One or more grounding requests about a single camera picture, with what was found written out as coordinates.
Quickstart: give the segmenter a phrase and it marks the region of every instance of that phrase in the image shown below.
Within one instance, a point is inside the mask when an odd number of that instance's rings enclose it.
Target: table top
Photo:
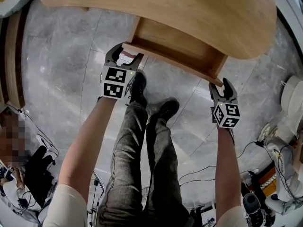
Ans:
[[[145,17],[183,31],[222,53],[248,59],[274,39],[274,0],[41,0],[49,7],[90,7]]]

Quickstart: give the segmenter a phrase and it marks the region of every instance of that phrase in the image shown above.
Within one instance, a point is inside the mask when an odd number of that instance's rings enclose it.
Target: white sleeve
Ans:
[[[216,224],[216,227],[246,227],[247,223],[241,206],[225,212]]]
[[[43,227],[87,227],[87,205],[70,186],[56,188]]]

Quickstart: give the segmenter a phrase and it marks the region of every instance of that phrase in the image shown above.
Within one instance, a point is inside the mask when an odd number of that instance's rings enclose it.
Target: black shoe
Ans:
[[[151,117],[151,121],[155,119],[164,119],[167,122],[172,116],[174,116],[179,110],[180,104],[176,99],[167,101],[162,105],[159,112]]]
[[[146,87],[146,79],[143,73],[137,72],[131,88],[131,100],[129,103],[139,103],[146,108],[147,101],[143,95],[143,91]]]

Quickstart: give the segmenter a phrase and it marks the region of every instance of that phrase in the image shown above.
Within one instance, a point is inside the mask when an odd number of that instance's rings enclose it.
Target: gray tile floor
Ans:
[[[114,11],[78,8],[48,9],[33,1],[24,34],[22,70],[25,110],[44,133],[61,148],[61,162],[80,126],[100,95],[99,77],[105,53],[127,39],[134,16]],[[241,121],[235,129],[237,154],[256,139],[265,123],[279,114],[282,82],[302,76],[302,64],[282,23],[268,53],[251,60],[229,58],[219,78],[228,78],[238,90]],[[179,177],[216,164],[217,132],[211,123],[212,101],[208,82],[154,58],[141,65],[147,77],[145,95],[152,113],[167,97],[180,102],[169,121],[179,160]],[[96,171],[106,182],[111,152],[123,120],[125,101],[117,102],[107,127]],[[142,149],[142,185],[149,184],[146,144]],[[251,145],[239,158],[240,171],[264,168],[270,162],[264,150]],[[180,183],[214,178],[215,167],[184,177]],[[190,208],[214,199],[214,181],[197,181],[181,187]]]

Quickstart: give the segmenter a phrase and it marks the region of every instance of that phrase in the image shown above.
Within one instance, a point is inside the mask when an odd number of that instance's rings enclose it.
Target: hand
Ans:
[[[7,179],[1,178],[1,180],[0,180],[0,185],[3,187],[3,185],[4,185],[5,183],[7,183],[7,182],[8,182]]]

